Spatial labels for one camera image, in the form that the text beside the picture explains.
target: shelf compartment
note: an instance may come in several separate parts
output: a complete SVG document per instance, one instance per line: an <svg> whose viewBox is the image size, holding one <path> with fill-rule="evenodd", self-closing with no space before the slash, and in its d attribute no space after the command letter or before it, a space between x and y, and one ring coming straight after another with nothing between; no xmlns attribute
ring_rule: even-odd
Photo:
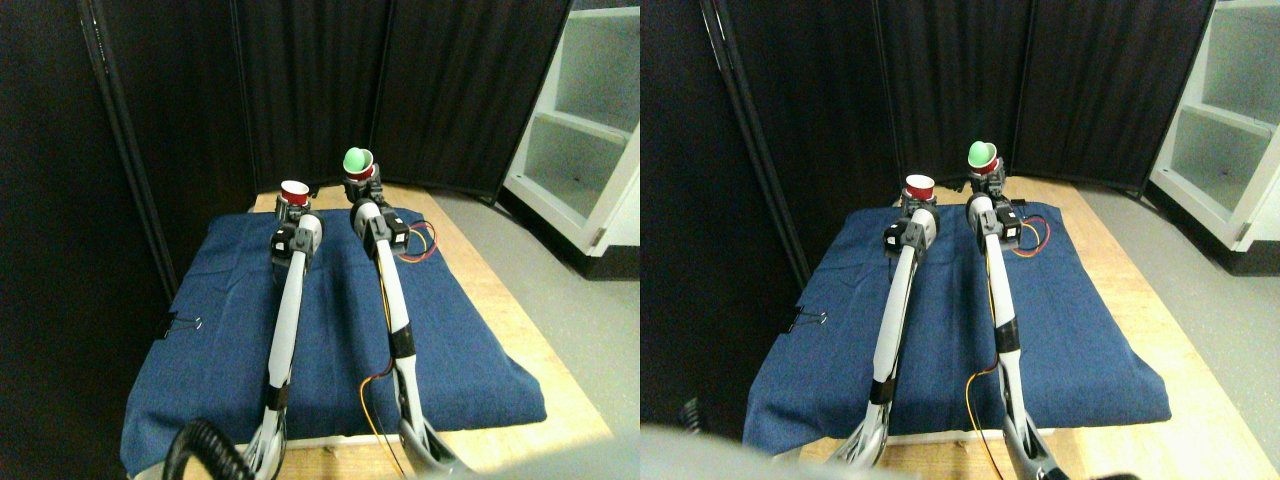
<svg viewBox="0 0 1280 480"><path fill-rule="evenodd" d="M1183 106L1170 169L1222 206L1235 210L1271 141L1270 131L1242 125L1221 110Z"/></svg>
<svg viewBox="0 0 1280 480"><path fill-rule="evenodd" d="M534 116L524 177L538 183L577 215L589 218L625 145L561 120L554 115Z"/></svg>
<svg viewBox="0 0 1280 480"><path fill-rule="evenodd" d="M1213 118L1215 120L1219 120L1221 123L1229 124L1229 125L1239 128L1242 131L1253 133L1253 134L1256 134L1258 137L1262 137L1262 138L1268 138L1270 140L1271 136L1276 132L1276 125L1274 125L1274 124L1270 124L1270 123L1263 122L1263 120L1258 120L1258 119L1252 118L1252 116L1244 116L1244 115L1240 115L1238 113L1234 113L1234 111L1230 111L1230 110L1225 110L1225 109L1221 109L1221 108L1217 108L1217 106L1213 106L1213 105L1185 104L1185 105L1183 105L1183 109L1193 110L1197 114Z"/></svg>
<svg viewBox="0 0 1280 480"><path fill-rule="evenodd" d="M1219 4L1210 32L1203 102L1272 125L1280 123L1280 6Z"/></svg>
<svg viewBox="0 0 1280 480"><path fill-rule="evenodd" d="M570 14L556 110L620 131L640 122L640 8Z"/></svg>
<svg viewBox="0 0 1280 480"><path fill-rule="evenodd" d="M623 132L607 124L563 111L539 111L535 115L618 145L627 145L627 140L631 138L631 132Z"/></svg>

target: black curtain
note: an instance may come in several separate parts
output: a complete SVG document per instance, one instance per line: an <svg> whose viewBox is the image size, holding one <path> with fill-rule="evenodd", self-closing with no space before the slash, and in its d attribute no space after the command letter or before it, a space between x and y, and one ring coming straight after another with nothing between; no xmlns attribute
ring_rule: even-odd
<svg viewBox="0 0 1280 480"><path fill-rule="evenodd" d="M874 6L724 6L808 279L845 216L890 205L900 183Z"/></svg>
<svg viewBox="0 0 1280 480"><path fill-rule="evenodd" d="M256 193L232 4L128 0L100 8L128 129L182 279L209 221L244 211Z"/></svg>
<svg viewBox="0 0 1280 480"><path fill-rule="evenodd" d="M742 435L746 397L800 288L696 3L645 4L640 420Z"/></svg>
<svg viewBox="0 0 1280 480"><path fill-rule="evenodd" d="M1032 0L882 1L881 23L901 184L922 173L956 184L969 145L993 142L1007 159Z"/></svg>
<svg viewBox="0 0 1280 480"><path fill-rule="evenodd" d="M495 196L568 6L398 3L372 140L384 178Z"/></svg>
<svg viewBox="0 0 1280 480"><path fill-rule="evenodd" d="M1140 191L1212 8L1038 0L1014 173Z"/></svg>
<svg viewBox="0 0 1280 480"><path fill-rule="evenodd" d="M3 477L124 475L124 404L168 310L77 6L0 3Z"/></svg>
<svg viewBox="0 0 1280 480"><path fill-rule="evenodd" d="M227 28L239 29L259 191L337 182L347 148L369 146L390 5L234 3L238 23Z"/></svg>

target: metal hinge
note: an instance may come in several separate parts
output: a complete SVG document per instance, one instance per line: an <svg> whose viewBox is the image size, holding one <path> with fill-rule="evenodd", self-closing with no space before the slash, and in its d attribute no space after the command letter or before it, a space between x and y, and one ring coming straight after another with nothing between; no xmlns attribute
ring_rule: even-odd
<svg viewBox="0 0 1280 480"><path fill-rule="evenodd" d="M1236 242L1244 242L1244 236L1249 233L1249 227L1253 227L1252 221L1251 223L1245 223L1244 225L1240 225L1240 233L1235 234L1235 241Z"/></svg>
<svg viewBox="0 0 1280 480"><path fill-rule="evenodd" d="M602 228L599 230L595 230L595 238L591 239L591 246L593 247L600 244L600 241L604 239L604 230L608 230L608 229L607 228Z"/></svg>

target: gray floor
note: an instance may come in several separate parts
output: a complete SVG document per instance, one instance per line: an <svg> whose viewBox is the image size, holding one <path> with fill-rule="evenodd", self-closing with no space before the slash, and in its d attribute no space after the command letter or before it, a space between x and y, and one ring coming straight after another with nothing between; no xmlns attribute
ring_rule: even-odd
<svg viewBox="0 0 1280 480"><path fill-rule="evenodd" d="M1134 200L1107 188L1076 187L1280 468L1280 278L1231 276Z"/></svg>
<svg viewBox="0 0 1280 480"><path fill-rule="evenodd" d="M471 197L431 191L547 337L614 435L640 430L640 282L590 282Z"/></svg>

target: red wire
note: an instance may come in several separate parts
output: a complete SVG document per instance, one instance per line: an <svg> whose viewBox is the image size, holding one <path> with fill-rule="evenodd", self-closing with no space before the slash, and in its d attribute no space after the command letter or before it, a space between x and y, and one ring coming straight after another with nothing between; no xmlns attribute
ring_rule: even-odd
<svg viewBox="0 0 1280 480"><path fill-rule="evenodd" d="M1052 230L1048 227L1048 221L1044 221L1044 219L1038 218L1038 216L1023 220L1023 223L1032 223L1032 221L1039 221L1039 223L1044 224L1044 241L1042 241L1041 244L1038 247L1036 247L1036 250L1029 251L1029 252L1025 251L1025 250L1019 248L1020 252L1027 253L1027 255L1039 253L1041 250L1044 250L1044 246L1048 244L1048 238L1052 236Z"/></svg>
<svg viewBox="0 0 1280 480"><path fill-rule="evenodd" d="M428 257L431 256L431 253L435 253L435 247L439 246L439 243L435 241L435 225L431 225L431 223L426 221L426 220L422 220L422 221L419 221L416 224L408 225L410 229L413 229L413 228L417 228L417 227L426 227L426 229L431 232L431 237L430 237L431 238L431 248L429 248L421 256L416 256L415 257L415 256L408 256L408 255L401 255L401 259L417 262L417 261L426 260Z"/></svg>

